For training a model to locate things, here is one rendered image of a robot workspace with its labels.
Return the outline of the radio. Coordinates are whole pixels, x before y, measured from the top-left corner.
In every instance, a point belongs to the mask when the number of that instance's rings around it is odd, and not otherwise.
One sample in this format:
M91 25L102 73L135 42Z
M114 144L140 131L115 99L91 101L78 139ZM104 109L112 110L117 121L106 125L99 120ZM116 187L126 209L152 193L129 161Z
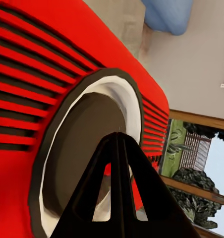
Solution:
M113 132L158 172L168 117L164 91L83 0L0 0L0 238L50 238ZM92 221L110 219L111 163Z

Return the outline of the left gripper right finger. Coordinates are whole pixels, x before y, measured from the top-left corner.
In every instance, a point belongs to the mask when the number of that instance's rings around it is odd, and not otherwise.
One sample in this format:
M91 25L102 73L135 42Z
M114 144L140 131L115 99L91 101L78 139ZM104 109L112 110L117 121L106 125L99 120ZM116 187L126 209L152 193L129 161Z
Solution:
M117 138L125 238L201 238L136 140ZM129 165L148 221L137 219Z

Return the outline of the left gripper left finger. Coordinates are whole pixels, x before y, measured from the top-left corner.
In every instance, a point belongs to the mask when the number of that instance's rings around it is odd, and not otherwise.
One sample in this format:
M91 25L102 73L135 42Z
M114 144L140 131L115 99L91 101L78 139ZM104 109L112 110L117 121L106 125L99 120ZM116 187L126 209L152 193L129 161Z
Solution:
M109 163L111 219L92 221ZM125 238L117 132L101 139L50 238Z

